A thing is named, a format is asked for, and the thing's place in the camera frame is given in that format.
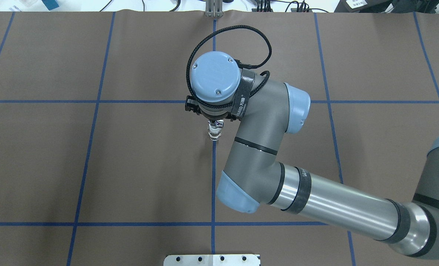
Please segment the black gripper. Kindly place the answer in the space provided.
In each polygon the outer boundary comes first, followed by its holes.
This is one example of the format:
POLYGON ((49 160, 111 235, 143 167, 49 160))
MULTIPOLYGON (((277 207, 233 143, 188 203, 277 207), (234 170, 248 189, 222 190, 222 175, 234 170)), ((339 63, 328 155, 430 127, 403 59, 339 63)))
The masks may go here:
POLYGON ((201 114, 211 121, 238 120, 238 116, 231 114, 231 108, 206 108, 200 107, 201 114))

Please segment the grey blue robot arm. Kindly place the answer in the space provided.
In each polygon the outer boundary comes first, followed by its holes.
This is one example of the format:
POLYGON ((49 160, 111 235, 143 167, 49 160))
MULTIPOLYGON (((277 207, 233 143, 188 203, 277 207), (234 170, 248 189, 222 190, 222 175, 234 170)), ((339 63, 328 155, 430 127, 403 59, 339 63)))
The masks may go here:
POLYGON ((277 160, 286 133, 307 119, 309 94, 257 75, 221 51, 206 52, 186 67, 191 93, 185 109, 207 117, 219 136, 220 119, 239 120, 216 191, 227 207, 243 213, 268 204, 282 212, 338 226, 390 246, 404 256, 439 260, 439 137, 410 202, 370 195, 277 160))

